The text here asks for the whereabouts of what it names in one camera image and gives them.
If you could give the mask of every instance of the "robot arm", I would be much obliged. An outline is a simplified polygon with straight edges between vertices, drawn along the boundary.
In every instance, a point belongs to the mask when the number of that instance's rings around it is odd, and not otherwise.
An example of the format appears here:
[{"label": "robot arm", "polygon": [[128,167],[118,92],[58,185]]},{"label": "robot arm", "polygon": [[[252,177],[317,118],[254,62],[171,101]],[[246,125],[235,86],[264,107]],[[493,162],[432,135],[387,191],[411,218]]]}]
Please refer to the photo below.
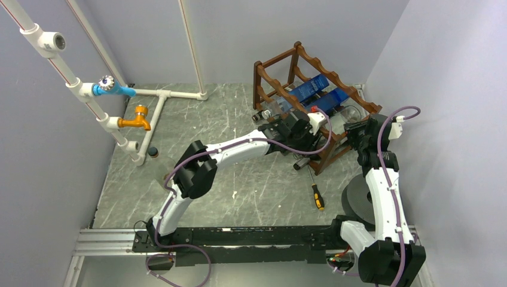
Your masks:
[{"label": "robot arm", "polygon": [[[285,151],[267,141],[248,141],[248,139],[270,139],[300,151],[309,151],[315,148],[320,137],[317,131],[324,122],[325,117],[319,112],[305,114],[301,111],[293,111],[287,117],[276,117],[274,121],[261,125],[240,138],[211,145],[203,145],[200,141],[193,142],[177,165],[202,152],[214,150],[219,152],[191,160],[176,172],[171,186],[175,191],[174,194],[168,196],[162,209],[146,225],[152,241],[157,236],[162,245],[170,243],[181,216],[194,199],[205,195],[211,189],[217,171],[234,163],[276,151]],[[239,142],[243,143],[225,149],[226,146]],[[159,222],[160,227],[157,233],[156,226]]]},{"label": "robot arm", "polygon": [[[398,161],[396,155],[387,150],[389,141],[399,138],[402,133],[399,123],[389,123],[380,141],[381,156],[392,181],[391,187],[380,164],[376,141],[386,118],[384,115],[375,114],[363,122],[345,124],[348,140],[352,148],[358,152],[358,163],[362,166],[363,176],[371,193],[375,236],[370,235],[365,226],[357,221],[344,221],[340,236],[359,258],[359,276],[363,282],[391,285],[401,263],[401,249],[404,249],[408,255],[397,286],[409,286],[424,263],[426,252],[424,247],[415,245],[414,237],[408,229],[399,194]],[[401,230],[396,225],[397,212]],[[398,232],[403,236],[403,245],[400,243]]]}]

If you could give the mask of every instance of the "gray wall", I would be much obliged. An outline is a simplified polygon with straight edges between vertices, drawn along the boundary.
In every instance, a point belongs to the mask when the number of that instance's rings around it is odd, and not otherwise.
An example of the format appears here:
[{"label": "gray wall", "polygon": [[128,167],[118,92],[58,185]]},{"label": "gray wall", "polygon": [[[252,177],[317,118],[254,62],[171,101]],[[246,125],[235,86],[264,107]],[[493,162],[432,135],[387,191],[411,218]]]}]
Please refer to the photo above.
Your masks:
[{"label": "gray wall", "polygon": [[[107,74],[65,1],[20,2],[43,29],[64,34],[62,57],[78,77]],[[114,142],[3,8],[0,39],[0,285],[61,286]],[[123,113],[120,97],[99,102],[111,115]]]},{"label": "gray wall", "polygon": [[507,280],[506,27],[505,1],[411,0],[366,82],[422,109],[391,149],[437,286]]},{"label": "gray wall", "polygon": [[[206,83],[252,82],[255,61],[296,41],[344,82],[364,83],[408,0],[185,2]],[[196,82],[177,0],[86,3],[129,81]],[[288,63],[268,72],[284,81]]]}]

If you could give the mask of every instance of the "screwdriver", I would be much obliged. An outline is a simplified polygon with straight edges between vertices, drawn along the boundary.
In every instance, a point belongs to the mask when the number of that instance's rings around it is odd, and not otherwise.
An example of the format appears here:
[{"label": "screwdriver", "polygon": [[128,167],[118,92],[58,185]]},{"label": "screwdriver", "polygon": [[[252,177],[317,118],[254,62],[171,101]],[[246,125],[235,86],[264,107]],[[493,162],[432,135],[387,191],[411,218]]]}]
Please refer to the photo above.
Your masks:
[{"label": "screwdriver", "polygon": [[311,174],[311,168],[308,166],[308,171],[310,172],[310,178],[311,178],[311,188],[313,189],[313,199],[315,200],[315,205],[320,211],[324,210],[324,199],[322,198],[322,195],[319,192],[319,189],[317,187],[317,184],[313,180],[313,175]]}]

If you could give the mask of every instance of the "blue valve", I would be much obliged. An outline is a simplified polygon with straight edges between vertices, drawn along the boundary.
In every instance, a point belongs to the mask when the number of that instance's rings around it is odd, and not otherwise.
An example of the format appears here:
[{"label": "blue valve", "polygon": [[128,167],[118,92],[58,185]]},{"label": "blue valve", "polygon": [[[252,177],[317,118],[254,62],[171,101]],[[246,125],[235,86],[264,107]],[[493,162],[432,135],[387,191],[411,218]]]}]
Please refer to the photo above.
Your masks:
[{"label": "blue valve", "polygon": [[94,85],[92,90],[95,96],[101,96],[103,94],[126,94],[129,97],[136,96],[136,90],[120,86],[112,76],[105,76],[100,79],[99,84]]}]

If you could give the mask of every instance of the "pvc pipe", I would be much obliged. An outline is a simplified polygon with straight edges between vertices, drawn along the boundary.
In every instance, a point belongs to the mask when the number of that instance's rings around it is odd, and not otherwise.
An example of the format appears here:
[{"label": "pvc pipe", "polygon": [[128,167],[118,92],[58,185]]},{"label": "pvc pipe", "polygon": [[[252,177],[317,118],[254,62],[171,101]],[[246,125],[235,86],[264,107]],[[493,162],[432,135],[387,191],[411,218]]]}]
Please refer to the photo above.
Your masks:
[{"label": "pvc pipe", "polygon": [[48,58],[48,61],[51,63],[51,65],[54,67],[54,69],[60,74],[60,76],[63,78],[64,81],[67,82],[69,85],[75,85],[78,82],[78,79],[74,75],[74,73],[71,71],[69,66],[63,61],[62,57],[60,55],[55,54],[55,56]]},{"label": "pvc pipe", "polygon": [[170,90],[143,90],[143,89],[134,89],[136,94],[144,95],[144,96],[165,96],[165,97],[181,97],[184,99],[197,99],[197,100],[206,100],[207,95],[201,93],[184,93],[182,91],[170,91]]},{"label": "pvc pipe", "polygon": [[83,84],[81,80],[74,75],[69,66],[67,66],[67,64],[63,61],[63,59],[58,54],[58,51],[49,52],[39,45],[39,40],[41,37],[53,33],[48,34],[48,32],[44,32],[39,27],[39,25],[35,24],[16,0],[0,0],[0,4],[2,4],[7,13],[20,26],[21,34],[25,36],[27,41],[32,44],[34,49],[39,52],[42,57],[48,59],[55,70],[66,81],[67,88],[70,89],[70,91],[74,94],[74,96],[78,98],[80,102],[83,102],[88,106],[88,109],[90,109],[91,112],[95,115],[97,121],[100,122],[100,125],[104,128],[104,130],[110,133],[116,140],[118,146],[120,146],[121,149],[123,149],[132,158],[133,161],[139,160],[139,155],[135,153],[135,151],[132,151],[132,142],[129,142],[120,133],[119,130],[106,127],[106,121],[109,116],[102,110],[102,108],[100,108],[95,99],[92,96],[88,96],[86,92],[84,94],[81,94],[81,89],[85,87],[91,87],[91,83]]},{"label": "pvc pipe", "polygon": [[164,94],[169,97],[171,91],[169,90],[144,90],[141,88],[135,88],[136,94],[144,95],[144,96],[160,96]]},{"label": "pvc pipe", "polygon": [[88,109],[90,109],[91,112],[95,115],[95,117],[97,118],[97,120],[104,120],[105,118],[108,117],[107,114],[104,112],[104,110],[95,101],[95,99],[91,98],[85,104],[88,106]]},{"label": "pvc pipe", "polygon": [[25,31],[35,28],[35,23],[16,0],[0,0],[0,3],[19,28]]},{"label": "pvc pipe", "polygon": [[97,36],[95,31],[91,27],[90,22],[88,22],[88,20],[86,19],[85,15],[84,15],[83,11],[80,9],[79,5],[76,3],[75,0],[65,0],[65,2],[67,2],[72,13],[78,19],[79,23],[81,24],[81,26],[84,29],[84,32],[86,33],[86,35],[88,35],[88,38],[90,38],[91,43],[95,46],[95,49],[99,53],[100,57],[102,58],[102,60],[106,64],[106,66],[111,71],[112,76],[120,83],[120,85],[126,86],[126,82],[123,80],[123,77],[122,77],[120,71],[114,65],[113,60],[111,59],[108,52],[106,51],[106,49],[102,45],[102,42],[100,41],[99,37]]},{"label": "pvc pipe", "polygon": [[201,95],[205,95],[206,91],[204,90],[203,80],[201,78],[201,73],[199,72],[199,66],[197,65],[196,51],[194,49],[192,37],[190,36],[187,15],[185,14],[185,8],[183,7],[184,6],[183,0],[178,0],[178,4],[179,4],[179,11],[181,12],[181,18],[183,20],[183,26],[185,27],[185,33],[187,35],[188,46],[190,48],[190,53],[192,54],[192,62],[194,63],[194,70],[196,72],[197,81],[199,82],[199,92]]},{"label": "pvc pipe", "polygon": [[166,99],[167,97],[163,95],[158,97],[157,106],[155,107],[155,111],[153,112],[153,116],[151,117],[151,121],[149,122],[151,130],[146,132],[144,139],[141,143],[141,148],[139,149],[138,152],[139,159],[134,161],[134,163],[138,166],[143,164],[144,159],[146,158],[146,150],[148,149],[148,145],[151,142],[153,131],[157,126],[158,119],[160,118],[160,112],[162,111],[162,108],[164,108],[164,103],[166,102]]},{"label": "pvc pipe", "polygon": [[182,91],[171,91],[171,97],[182,97],[184,99],[200,99],[200,93],[184,93]]}]

